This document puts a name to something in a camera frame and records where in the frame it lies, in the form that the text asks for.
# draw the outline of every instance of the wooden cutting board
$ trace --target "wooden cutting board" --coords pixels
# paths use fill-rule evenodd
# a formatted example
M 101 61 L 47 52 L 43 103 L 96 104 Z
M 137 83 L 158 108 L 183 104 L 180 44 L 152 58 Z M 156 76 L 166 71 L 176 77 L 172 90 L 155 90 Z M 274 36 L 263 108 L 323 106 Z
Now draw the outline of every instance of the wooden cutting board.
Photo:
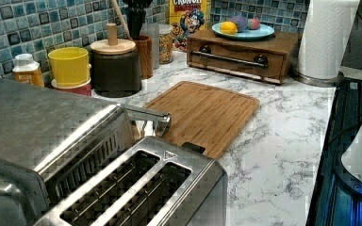
M 176 145 L 185 142 L 206 148 L 219 159 L 259 106 L 256 98 L 227 89 L 180 82 L 145 107 L 169 112 L 170 130 L 162 137 Z

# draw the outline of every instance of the marble countertop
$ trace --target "marble countertop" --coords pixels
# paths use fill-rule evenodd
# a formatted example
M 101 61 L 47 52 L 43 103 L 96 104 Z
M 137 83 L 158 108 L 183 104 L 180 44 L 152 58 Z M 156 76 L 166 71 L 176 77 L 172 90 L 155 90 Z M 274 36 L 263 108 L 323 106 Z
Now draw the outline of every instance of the marble countertop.
M 230 89 L 260 107 L 220 163 L 228 173 L 227 225 L 305 225 L 335 89 L 288 78 L 283 86 L 191 68 L 186 54 L 143 80 L 125 98 L 92 97 L 144 106 L 180 81 Z

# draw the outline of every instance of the cereal box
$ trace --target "cereal box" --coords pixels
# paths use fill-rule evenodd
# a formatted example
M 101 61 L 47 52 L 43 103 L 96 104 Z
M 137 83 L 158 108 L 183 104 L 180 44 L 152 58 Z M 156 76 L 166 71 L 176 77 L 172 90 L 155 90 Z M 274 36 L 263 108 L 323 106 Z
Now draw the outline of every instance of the cereal box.
M 208 29 L 210 0 L 170 0 L 173 49 L 187 51 L 187 36 Z

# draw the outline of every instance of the paper towel roll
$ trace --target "paper towel roll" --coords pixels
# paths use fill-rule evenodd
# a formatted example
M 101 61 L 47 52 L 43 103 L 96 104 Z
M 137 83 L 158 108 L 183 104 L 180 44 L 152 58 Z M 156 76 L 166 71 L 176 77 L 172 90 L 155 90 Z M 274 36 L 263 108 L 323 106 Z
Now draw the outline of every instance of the paper towel roll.
M 143 24 L 140 30 L 141 35 L 149 36 L 152 40 L 152 67 L 157 69 L 159 66 L 159 33 L 158 24 Z
M 299 49 L 299 73 L 319 79 L 337 76 L 359 2 L 310 1 Z

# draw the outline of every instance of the canister lid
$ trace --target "canister lid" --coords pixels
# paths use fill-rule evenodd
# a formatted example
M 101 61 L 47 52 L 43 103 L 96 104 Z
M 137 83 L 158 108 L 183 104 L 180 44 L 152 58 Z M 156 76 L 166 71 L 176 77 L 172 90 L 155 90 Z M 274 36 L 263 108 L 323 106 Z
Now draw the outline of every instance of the canister lid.
M 158 25 L 158 33 L 160 35 L 167 35 L 173 31 L 173 26 L 169 24 L 159 24 Z
M 110 46 L 108 40 L 99 40 L 90 45 L 93 52 L 102 55 L 120 55 L 133 51 L 136 48 L 135 42 L 131 40 L 118 39 L 117 45 Z
M 14 58 L 14 73 L 19 72 L 32 72 L 40 67 L 40 63 L 34 61 L 32 55 L 21 54 Z

